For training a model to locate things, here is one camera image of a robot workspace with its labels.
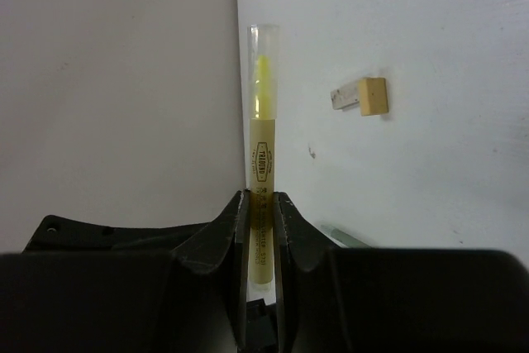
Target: wooden block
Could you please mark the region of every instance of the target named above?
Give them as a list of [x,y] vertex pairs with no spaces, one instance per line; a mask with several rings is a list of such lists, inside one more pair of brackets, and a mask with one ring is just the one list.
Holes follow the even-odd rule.
[[389,112],[386,79],[365,78],[358,82],[360,114],[362,116],[382,115]]

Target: clear plastic cap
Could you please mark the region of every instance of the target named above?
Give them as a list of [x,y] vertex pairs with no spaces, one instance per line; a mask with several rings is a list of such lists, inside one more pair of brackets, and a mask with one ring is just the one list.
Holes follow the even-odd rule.
[[248,27],[250,118],[277,117],[279,26]]

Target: white wall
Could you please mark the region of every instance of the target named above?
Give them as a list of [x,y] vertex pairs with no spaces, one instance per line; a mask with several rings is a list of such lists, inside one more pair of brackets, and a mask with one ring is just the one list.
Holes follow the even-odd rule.
[[[238,0],[281,25],[276,188],[376,246],[496,247],[529,265],[527,0]],[[243,92],[246,42],[241,41]],[[366,74],[391,112],[331,109]],[[313,159],[310,150],[315,153]]]
[[236,0],[0,0],[0,250],[164,227],[244,187]]

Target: yellow highlighter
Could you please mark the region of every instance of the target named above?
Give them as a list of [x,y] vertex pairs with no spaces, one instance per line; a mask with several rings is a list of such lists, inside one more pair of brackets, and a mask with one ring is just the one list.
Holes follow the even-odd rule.
[[251,158],[249,276],[255,284],[267,284],[274,277],[272,227],[279,27],[250,26],[248,43]]

